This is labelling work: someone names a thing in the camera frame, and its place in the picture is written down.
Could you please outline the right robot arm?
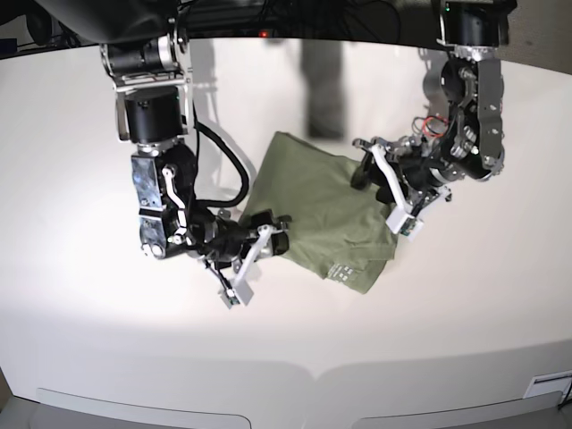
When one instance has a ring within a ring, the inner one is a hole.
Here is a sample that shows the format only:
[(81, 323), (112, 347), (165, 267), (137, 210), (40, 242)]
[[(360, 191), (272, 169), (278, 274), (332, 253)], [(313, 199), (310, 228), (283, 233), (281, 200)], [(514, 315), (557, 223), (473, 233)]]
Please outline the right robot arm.
[[(248, 172), (190, 105), (189, 41), (175, 1), (46, 1), (65, 27), (95, 42), (112, 80), (118, 137), (136, 148), (131, 176), (139, 202), (139, 239), (157, 259), (182, 253), (226, 268), (235, 261), (280, 256), (289, 248), (287, 218), (265, 210), (240, 223), (228, 209), (249, 190)], [(195, 131), (228, 155), (240, 177), (229, 200), (200, 199)]]

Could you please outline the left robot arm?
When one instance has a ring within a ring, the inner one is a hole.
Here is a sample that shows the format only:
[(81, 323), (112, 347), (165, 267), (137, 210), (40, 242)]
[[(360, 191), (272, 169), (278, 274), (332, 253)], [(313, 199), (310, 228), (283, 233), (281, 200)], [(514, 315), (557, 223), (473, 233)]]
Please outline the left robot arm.
[(487, 181), (504, 165), (502, 99), (504, 80), (496, 51), (509, 42), (515, 1), (441, 1), (437, 7), (447, 60), (439, 87), (444, 116), (426, 116), (419, 136), (377, 142), (397, 176), (398, 189), (416, 213), (432, 203), (439, 188), (466, 177)]

